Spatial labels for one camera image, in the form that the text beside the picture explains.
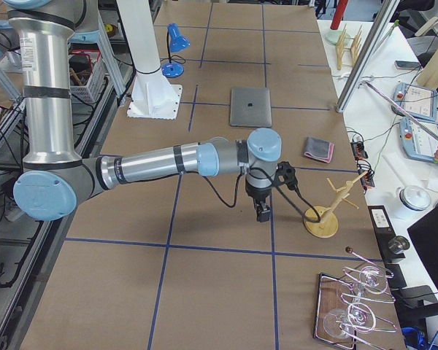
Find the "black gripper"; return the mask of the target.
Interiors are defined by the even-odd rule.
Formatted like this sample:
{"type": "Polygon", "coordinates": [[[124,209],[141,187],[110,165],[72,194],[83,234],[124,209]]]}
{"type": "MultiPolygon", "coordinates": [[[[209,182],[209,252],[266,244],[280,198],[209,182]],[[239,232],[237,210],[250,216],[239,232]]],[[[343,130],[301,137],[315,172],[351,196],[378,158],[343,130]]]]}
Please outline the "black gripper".
{"type": "Polygon", "coordinates": [[[266,203],[270,196],[272,187],[256,187],[251,182],[245,180],[245,191],[253,199],[257,222],[268,222],[271,217],[271,207],[266,203]]]}

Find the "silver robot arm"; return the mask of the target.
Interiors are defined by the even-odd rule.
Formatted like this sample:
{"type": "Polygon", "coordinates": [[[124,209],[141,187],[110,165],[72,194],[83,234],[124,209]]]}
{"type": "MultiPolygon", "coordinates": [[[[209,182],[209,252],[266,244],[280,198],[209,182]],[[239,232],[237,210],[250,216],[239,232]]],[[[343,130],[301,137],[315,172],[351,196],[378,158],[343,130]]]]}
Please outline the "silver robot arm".
{"type": "Polygon", "coordinates": [[[16,204],[30,217],[53,221],[119,184],[196,173],[245,175],[257,219],[269,220],[266,203],[276,186],[281,138],[270,128],[247,139],[175,145],[131,156],[84,159],[74,148],[69,78],[70,38],[98,23],[94,1],[8,1],[8,18],[20,39],[29,151],[13,187],[16,204]]]}

